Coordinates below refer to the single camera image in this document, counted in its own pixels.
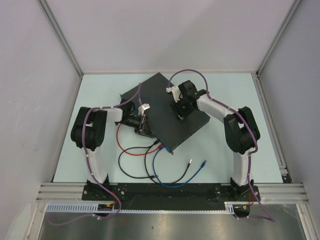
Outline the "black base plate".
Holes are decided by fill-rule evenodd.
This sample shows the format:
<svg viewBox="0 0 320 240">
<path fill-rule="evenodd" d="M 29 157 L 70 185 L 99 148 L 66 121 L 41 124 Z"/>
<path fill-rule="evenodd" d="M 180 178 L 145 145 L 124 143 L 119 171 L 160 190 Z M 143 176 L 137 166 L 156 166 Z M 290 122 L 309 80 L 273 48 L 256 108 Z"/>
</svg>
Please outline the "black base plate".
<svg viewBox="0 0 320 240">
<path fill-rule="evenodd" d="M 257 186 L 243 193 L 229 184 L 188 183 L 180 188 L 166 188 L 154 183 L 118 183 L 107 188 L 125 209 L 159 210 L 217 210 L 225 202 L 236 204 L 260 199 Z"/>
</svg>

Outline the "black network switch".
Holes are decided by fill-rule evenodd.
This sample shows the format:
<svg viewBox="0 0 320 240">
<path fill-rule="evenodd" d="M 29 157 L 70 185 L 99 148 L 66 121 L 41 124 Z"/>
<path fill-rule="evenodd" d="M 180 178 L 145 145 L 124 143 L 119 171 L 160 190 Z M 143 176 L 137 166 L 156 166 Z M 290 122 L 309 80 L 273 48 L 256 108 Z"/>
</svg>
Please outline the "black network switch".
<svg viewBox="0 0 320 240">
<path fill-rule="evenodd" d="M 140 98 L 143 104 L 150 105 L 146 115 L 154 137 L 172 154 L 179 145 L 204 127 L 210 117 L 205 112 L 196 110 L 183 120 L 178 119 L 170 106 L 174 98 L 167 94 L 167 86 L 172 87 L 173 84 L 158 72 L 141 83 Z M 138 97 L 131 102 L 136 110 L 141 105 Z"/>
</svg>

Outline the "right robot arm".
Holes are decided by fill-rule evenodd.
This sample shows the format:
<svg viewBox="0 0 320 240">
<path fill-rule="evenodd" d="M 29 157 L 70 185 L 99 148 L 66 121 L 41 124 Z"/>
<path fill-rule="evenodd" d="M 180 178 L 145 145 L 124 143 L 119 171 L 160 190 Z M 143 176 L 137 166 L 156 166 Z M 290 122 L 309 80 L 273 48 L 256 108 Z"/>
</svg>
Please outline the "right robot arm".
<svg viewBox="0 0 320 240">
<path fill-rule="evenodd" d="M 233 151 L 230 194 L 242 201 L 254 184 L 249 158 L 258 150 L 257 141 L 261 137 L 252 110 L 247 106 L 236 110 L 212 98 L 205 89 L 197 90 L 189 80 L 168 86 L 166 92 L 173 96 L 170 106 L 178 119 L 184 120 L 193 112 L 201 111 L 223 123 L 226 143 Z"/>
</svg>

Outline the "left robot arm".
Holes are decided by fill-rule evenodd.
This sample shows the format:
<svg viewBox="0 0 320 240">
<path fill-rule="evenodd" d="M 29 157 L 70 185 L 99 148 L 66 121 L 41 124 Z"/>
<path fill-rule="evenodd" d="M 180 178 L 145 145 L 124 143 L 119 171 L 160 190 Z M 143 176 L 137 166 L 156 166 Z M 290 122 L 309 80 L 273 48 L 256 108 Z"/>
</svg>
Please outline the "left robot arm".
<svg viewBox="0 0 320 240">
<path fill-rule="evenodd" d="M 136 109 L 132 101 L 109 108 L 80 107 L 71 129 L 70 138 L 84 152 L 89 173 L 88 181 L 96 184 L 93 194 L 98 199 L 105 200 L 111 193 L 111 188 L 105 184 L 108 173 L 103 166 L 100 151 L 105 139 L 107 121 L 131 127 L 138 135 L 154 138 L 155 135 L 146 115 L 149 108 L 149 104 L 143 104 Z"/>
</svg>

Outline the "aluminium frame rail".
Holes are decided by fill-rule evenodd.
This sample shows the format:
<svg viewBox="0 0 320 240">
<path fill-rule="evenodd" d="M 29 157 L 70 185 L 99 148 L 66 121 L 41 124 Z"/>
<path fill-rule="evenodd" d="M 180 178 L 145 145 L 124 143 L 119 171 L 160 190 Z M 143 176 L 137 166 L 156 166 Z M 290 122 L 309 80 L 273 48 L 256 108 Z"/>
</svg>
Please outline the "aluminium frame rail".
<svg viewBox="0 0 320 240">
<path fill-rule="evenodd" d="M 37 199 L 80 201 L 84 183 L 49 182 L 42 183 Z M 256 183 L 261 202 L 266 204 L 308 204 L 304 185 L 302 183 Z"/>
</svg>

